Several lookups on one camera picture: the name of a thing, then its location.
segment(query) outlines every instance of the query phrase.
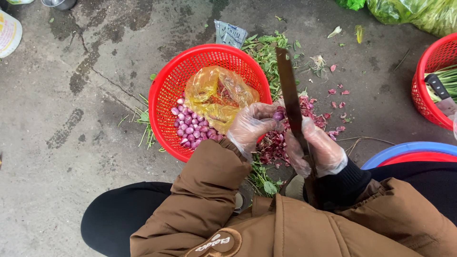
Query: plastic basket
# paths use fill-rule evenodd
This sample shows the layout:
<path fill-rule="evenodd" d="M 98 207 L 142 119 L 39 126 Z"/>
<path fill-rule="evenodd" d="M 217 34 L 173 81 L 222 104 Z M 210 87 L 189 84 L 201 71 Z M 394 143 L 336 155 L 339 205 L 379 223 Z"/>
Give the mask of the plastic basket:
<path fill-rule="evenodd" d="M 452 161 L 457 162 L 457 146 L 436 142 L 409 142 L 389 147 L 370 158 L 361 169 L 407 162 Z"/>
<path fill-rule="evenodd" d="M 157 141 L 175 158 L 187 162 L 193 150 L 179 144 L 174 127 L 176 107 L 189 78 L 201 68 L 218 65 L 239 74 L 244 82 L 256 89 L 260 101 L 272 104 L 270 86 L 260 66 L 243 51 L 222 44 L 192 47 L 174 57 L 157 74 L 149 90 L 149 120 Z"/>
<path fill-rule="evenodd" d="M 424 82 L 424 73 L 457 64 L 457 33 L 447 35 L 422 54 L 413 77 L 411 96 L 417 110 L 429 121 L 448 130 L 453 130 L 453 121 L 436 107 Z"/>

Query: red plastic basket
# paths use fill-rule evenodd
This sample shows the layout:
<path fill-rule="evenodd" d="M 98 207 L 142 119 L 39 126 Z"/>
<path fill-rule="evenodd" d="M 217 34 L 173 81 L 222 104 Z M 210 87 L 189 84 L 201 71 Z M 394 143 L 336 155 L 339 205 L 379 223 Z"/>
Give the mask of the red plastic basket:
<path fill-rule="evenodd" d="M 457 33 L 439 39 L 422 54 L 411 89 L 417 110 L 429 121 L 448 130 L 453 130 L 453 122 L 436 107 L 430 98 L 425 87 L 424 73 L 430 73 L 454 64 L 457 64 Z"/>
<path fill-rule="evenodd" d="M 158 142 L 177 159 L 187 162 L 193 150 L 179 144 L 174 127 L 176 107 L 189 78 L 201 68 L 218 65 L 239 74 L 244 82 L 256 89 L 260 101 L 272 104 L 270 86 L 260 66 L 243 51 L 222 44 L 192 47 L 174 57 L 157 74 L 149 90 L 149 120 Z"/>
<path fill-rule="evenodd" d="M 457 156 L 435 152 L 412 152 L 397 155 L 383 161 L 378 167 L 407 161 L 451 161 L 457 162 Z"/>

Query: person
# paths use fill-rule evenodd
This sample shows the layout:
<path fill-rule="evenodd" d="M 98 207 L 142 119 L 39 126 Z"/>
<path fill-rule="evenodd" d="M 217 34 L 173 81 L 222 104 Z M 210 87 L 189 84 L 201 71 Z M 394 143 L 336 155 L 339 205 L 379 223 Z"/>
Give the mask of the person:
<path fill-rule="evenodd" d="M 360 170 L 309 118 L 302 132 L 315 158 L 319 194 L 338 207 L 317 210 L 277 194 L 254 197 L 252 206 L 233 215 L 257 138 L 280 128 L 271 118 L 275 111 L 263 103 L 242 109 L 227 138 L 201 142 L 173 185 L 141 182 L 97 197 L 81 222 L 84 241 L 108 257 L 457 256 L 457 228 L 429 200 L 408 182 L 374 180 L 381 167 Z M 291 165 L 307 177 L 309 164 L 289 132 L 286 143 Z M 437 165 L 441 172 L 456 170 L 421 162 L 390 165 L 383 173 L 414 177 Z M 455 181 L 447 186 L 455 188 Z M 441 198 L 455 209 L 456 197 Z"/>

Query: gloved hand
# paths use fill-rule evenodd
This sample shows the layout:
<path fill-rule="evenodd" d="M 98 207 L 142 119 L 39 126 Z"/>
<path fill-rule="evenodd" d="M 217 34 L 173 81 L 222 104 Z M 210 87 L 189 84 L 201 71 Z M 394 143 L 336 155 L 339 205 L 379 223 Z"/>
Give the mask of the gloved hand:
<path fill-rule="evenodd" d="M 310 151 L 316 162 L 317 177 L 336 175 L 347 165 L 347 155 L 335 141 L 333 141 L 322 129 L 314 125 L 309 117 L 303 117 L 302 132 L 309 142 Z M 290 164 L 297 174 L 307 178 L 311 174 L 311 167 L 303 159 L 304 153 L 298 142 L 289 130 L 285 135 L 286 153 Z"/>
<path fill-rule="evenodd" d="M 227 131 L 227 138 L 238 148 L 248 162 L 259 137 L 272 130 L 283 130 L 284 126 L 272 119 L 278 104 L 255 102 L 239 111 Z"/>

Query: black pants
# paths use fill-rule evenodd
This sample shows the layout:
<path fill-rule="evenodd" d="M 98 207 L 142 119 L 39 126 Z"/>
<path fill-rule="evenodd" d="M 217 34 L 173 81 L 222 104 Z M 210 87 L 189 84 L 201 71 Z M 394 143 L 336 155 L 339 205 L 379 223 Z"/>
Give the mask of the black pants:
<path fill-rule="evenodd" d="M 405 162 L 371 169 L 372 178 L 394 177 L 409 182 L 457 224 L 457 163 Z M 81 221 L 86 244 L 108 257 L 129 257 L 129 237 L 171 194 L 171 184 L 141 182 L 110 190 L 97 197 Z"/>

